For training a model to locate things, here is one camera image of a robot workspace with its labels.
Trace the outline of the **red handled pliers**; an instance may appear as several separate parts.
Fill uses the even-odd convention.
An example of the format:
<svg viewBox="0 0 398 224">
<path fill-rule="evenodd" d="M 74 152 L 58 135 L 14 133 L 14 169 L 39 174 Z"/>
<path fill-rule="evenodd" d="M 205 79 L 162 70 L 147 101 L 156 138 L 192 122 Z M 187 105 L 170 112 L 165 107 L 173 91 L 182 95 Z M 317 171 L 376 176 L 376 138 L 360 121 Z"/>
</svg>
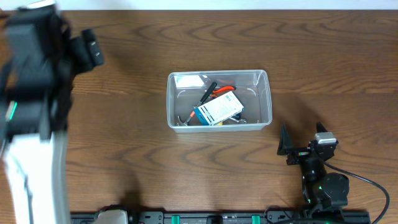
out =
<svg viewBox="0 0 398 224">
<path fill-rule="evenodd" d="M 213 92 L 211 94 L 211 97 L 214 99 L 214 98 L 217 98 L 217 97 L 219 97 L 220 95 L 222 95 L 222 94 L 224 94 L 226 92 L 235 91 L 235 90 L 236 90 L 235 86 L 223 86 L 223 87 L 221 87 L 219 89 L 213 90 Z"/>
</svg>

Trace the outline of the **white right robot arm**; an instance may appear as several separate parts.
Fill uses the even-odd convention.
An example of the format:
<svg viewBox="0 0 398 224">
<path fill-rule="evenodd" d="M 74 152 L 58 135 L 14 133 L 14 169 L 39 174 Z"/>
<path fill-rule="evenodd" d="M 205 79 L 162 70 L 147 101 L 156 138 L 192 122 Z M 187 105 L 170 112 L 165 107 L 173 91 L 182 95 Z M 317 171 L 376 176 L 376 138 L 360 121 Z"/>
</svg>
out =
<svg viewBox="0 0 398 224">
<path fill-rule="evenodd" d="M 286 156 L 288 166 L 300 166 L 303 196 L 314 210 L 339 209 L 348 204 L 349 178 L 325 169 L 337 145 L 334 134 L 317 123 L 314 139 L 305 147 L 295 147 L 287 126 L 282 125 L 277 155 Z"/>
</svg>

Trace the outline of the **teal white product box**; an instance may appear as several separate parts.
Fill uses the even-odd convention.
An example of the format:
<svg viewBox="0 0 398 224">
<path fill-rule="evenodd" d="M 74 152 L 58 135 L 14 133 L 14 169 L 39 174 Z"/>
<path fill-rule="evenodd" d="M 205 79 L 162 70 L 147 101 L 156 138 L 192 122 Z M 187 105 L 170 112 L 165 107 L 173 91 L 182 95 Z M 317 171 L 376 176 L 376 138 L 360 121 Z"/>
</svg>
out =
<svg viewBox="0 0 398 224">
<path fill-rule="evenodd" d="M 202 125 L 214 126 L 244 110 L 236 95 L 229 91 L 195 109 L 195 115 Z"/>
</svg>

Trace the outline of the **small hammer black handle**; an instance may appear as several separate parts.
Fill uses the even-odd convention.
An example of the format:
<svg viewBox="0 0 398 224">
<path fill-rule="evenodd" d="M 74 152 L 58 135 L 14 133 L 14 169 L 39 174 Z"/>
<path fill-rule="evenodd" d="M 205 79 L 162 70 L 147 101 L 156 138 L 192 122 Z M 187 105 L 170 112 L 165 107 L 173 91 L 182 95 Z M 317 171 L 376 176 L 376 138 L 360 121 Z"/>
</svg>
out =
<svg viewBox="0 0 398 224">
<path fill-rule="evenodd" d="M 217 82 L 213 82 L 209 88 L 207 89 L 207 91 L 205 92 L 205 94 L 202 96 L 201 100 L 198 102 L 198 104 L 196 106 L 193 107 L 192 112 L 190 113 L 190 115 L 188 116 L 188 118 L 185 121 L 182 121 L 181 117 L 178 115 L 178 125 L 179 126 L 188 126 L 189 122 L 191 121 L 191 119 L 194 117 L 195 115 L 195 109 L 199 106 L 201 106 L 202 104 L 205 103 L 205 101 L 207 100 L 207 98 L 213 93 L 213 91 L 215 90 L 217 86 Z"/>
</svg>

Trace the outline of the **silver offset ring wrench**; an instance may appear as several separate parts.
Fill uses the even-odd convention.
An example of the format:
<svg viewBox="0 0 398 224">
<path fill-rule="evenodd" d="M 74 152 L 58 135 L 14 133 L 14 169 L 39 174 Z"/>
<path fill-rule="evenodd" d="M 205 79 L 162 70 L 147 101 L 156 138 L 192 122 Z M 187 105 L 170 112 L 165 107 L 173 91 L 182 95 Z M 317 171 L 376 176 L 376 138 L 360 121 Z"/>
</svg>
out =
<svg viewBox="0 0 398 224">
<path fill-rule="evenodd" d="M 231 121 L 234 121 L 234 122 L 239 123 L 239 124 L 246 124 L 247 123 L 247 121 L 244 118 L 241 118 L 239 116 L 231 116 L 231 117 L 229 117 L 229 119 Z"/>
</svg>

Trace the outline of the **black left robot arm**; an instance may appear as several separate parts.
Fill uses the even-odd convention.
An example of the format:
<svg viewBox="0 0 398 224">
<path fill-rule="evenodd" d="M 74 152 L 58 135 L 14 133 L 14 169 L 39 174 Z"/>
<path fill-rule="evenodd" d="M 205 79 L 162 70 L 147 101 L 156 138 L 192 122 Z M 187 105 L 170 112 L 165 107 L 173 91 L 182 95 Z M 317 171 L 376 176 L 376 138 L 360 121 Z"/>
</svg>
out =
<svg viewBox="0 0 398 224">
<path fill-rule="evenodd" d="M 1 158 L 18 223 L 70 223 L 68 114 L 75 77 L 104 63 L 92 29 L 72 37 L 55 1 L 5 22 L 12 56 L 1 69 Z"/>
</svg>

